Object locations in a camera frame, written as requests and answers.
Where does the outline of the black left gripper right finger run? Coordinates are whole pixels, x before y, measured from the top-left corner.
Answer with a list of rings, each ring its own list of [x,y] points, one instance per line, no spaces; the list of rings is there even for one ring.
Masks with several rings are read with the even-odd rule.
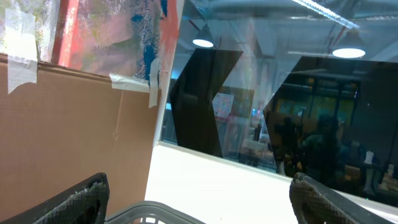
[[[390,223],[301,172],[291,181],[289,198],[299,224]]]

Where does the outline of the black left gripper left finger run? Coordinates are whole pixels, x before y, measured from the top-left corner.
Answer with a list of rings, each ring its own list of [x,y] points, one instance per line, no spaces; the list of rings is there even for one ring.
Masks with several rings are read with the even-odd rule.
[[[99,172],[58,195],[18,214],[2,224],[103,224],[109,200],[109,184]]]

